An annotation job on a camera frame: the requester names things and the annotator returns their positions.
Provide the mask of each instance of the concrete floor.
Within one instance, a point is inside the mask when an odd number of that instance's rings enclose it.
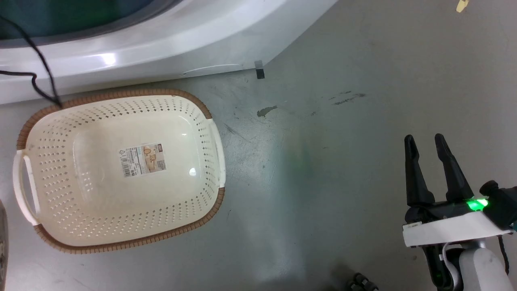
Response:
[[[73,256],[35,235],[10,171],[20,128],[47,103],[0,106],[7,290],[327,290],[353,271],[383,290],[433,290],[423,253],[402,239],[403,138],[414,135],[437,200],[446,184],[435,133],[474,190],[490,179],[517,184],[516,6],[473,0],[459,14],[450,0],[342,0],[264,80],[240,71],[133,86],[198,96],[221,130],[228,170],[207,225],[135,249]],[[515,239],[505,241],[517,266]]]

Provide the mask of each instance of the product label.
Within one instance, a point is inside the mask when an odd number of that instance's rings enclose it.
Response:
[[[124,178],[166,170],[161,143],[150,143],[118,151]]]

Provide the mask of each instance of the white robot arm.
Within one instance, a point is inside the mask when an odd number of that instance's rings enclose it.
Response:
[[[473,199],[460,166],[443,135],[435,136],[438,157],[444,164],[447,201],[435,202],[418,164],[418,150],[411,135],[405,138],[406,152],[406,246],[421,247],[431,279],[438,290],[514,291],[502,235],[511,234],[517,221],[517,187],[499,189],[487,182],[480,192],[488,199]],[[484,239],[498,236],[505,256],[504,267],[485,247]]]

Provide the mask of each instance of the barcode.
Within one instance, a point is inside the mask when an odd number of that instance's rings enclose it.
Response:
[[[121,158],[120,162],[122,163],[122,171],[124,171],[124,178],[131,176],[128,159],[126,157]]]
[[[157,161],[157,164],[160,170],[165,170],[165,161]]]

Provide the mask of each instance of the black cable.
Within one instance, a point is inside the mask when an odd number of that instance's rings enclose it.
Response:
[[[36,75],[36,73],[33,73],[33,72],[13,72],[13,71],[3,71],[3,70],[0,70],[0,74],[8,75],[8,76],[30,76],[30,77],[32,77],[32,85],[33,85],[34,90],[39,95],[41,95],[43,98],[51,101],[52,103],[55,103],[60,108],[62,108],[63,105],[61,104],[61,101],[59,100],[59,95],[57,94],[56,85],[54,83],[54,77],[52,76],[52,73],[50,72],[49,65],[47,64],[47,61],[45,60],[45,57],[43,56],[43,54],[39,51],[39,49],[36,46],[36,44],[32,41],[31,37],[23,30],[23,28],[21,28],[16,23],[12,22],[11,20],[9,20],[9,19],[7,19],[7,18],[5,18],[5,17],[3,17],[1,15],[0,15],[0,19],[2,19],[3,21],[9,23],[12,27],[14,27],[22,35],[23,39],[25,39],[25,41],[27,41],[29,46],[34,51],[36,51],[36,53],[38,54],[39,59],[41,60],[41,62],[43,63],[43,66],[45,67],[45,70],[49,74],[50,86],[52,88],[52,93],[54,94],[54,96],[53,97],[49,96],[47,93],[45,93],[43,90],[41,90],[38,87],[38,85],[36,84],[36,78],[38,77],[38,75]]]
[[[503,259],[505,260],[505,272],[506,275],[510,273],[510,261],[508,260],[508,255],[505,251],[505,243],[503,242],[503,236],[497,236],[497,240],[499,240],[499,247],[501,248],[501,253],[503,254]]]

